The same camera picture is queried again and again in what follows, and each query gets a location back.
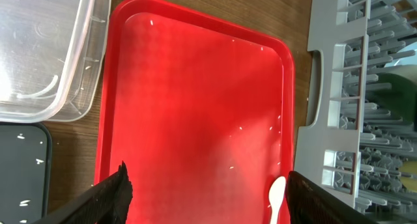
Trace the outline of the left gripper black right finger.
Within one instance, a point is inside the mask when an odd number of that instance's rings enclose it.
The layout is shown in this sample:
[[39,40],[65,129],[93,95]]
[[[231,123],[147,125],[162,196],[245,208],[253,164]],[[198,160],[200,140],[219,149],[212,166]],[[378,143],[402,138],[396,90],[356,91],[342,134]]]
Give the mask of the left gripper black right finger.
[[377,224],[300,173],[289,173],[285,198],[291,224]]

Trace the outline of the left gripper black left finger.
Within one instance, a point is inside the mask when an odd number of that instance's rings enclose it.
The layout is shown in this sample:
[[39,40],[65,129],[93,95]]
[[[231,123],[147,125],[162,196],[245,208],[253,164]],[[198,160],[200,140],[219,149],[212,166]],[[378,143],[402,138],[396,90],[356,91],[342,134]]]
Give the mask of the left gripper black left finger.
[[60,209],[34,224],[125,224],[133,198],[126,164]]

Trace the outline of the white plastic spoon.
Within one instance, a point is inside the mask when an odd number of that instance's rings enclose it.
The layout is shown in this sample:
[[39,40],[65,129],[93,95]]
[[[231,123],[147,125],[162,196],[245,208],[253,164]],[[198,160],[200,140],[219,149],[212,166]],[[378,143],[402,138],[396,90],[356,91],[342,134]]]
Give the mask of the white plastic spoon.
[[284,176],[280,176],[275,179],[270,187],[268,192],[268,200],[271,207],[270,224],[278,223],[278,216],[285,195],[285,187],[286,178]]

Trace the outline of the yellow plastic cup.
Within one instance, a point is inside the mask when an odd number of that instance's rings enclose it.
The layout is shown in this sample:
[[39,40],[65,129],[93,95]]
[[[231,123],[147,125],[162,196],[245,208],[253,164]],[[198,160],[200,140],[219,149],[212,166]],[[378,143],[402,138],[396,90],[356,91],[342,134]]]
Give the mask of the yellow plastic cup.
[[399,168],[401,183],[408,191],[416,193],[416,161],[406,161]]

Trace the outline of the green bowl with rice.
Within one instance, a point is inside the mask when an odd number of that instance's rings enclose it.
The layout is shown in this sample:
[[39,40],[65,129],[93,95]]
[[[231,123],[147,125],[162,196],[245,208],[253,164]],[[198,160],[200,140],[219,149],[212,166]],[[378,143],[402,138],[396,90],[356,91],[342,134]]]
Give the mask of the green bowl with rice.
[[377,80],[366,85],[368,99],[390,110],[416,132],[416,65],[387,66],[376,73]]

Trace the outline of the light blue plate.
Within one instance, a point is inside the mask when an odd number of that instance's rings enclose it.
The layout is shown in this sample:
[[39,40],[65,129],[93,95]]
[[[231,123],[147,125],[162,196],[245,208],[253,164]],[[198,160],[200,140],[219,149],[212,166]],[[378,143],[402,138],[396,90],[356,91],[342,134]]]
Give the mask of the light blue plate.
[[413,42],[397,53],[390,54],[393,61],[384,65],[384,67],[399,66],[399,65],[415,65],[417,63],[416,58],[417,42]]

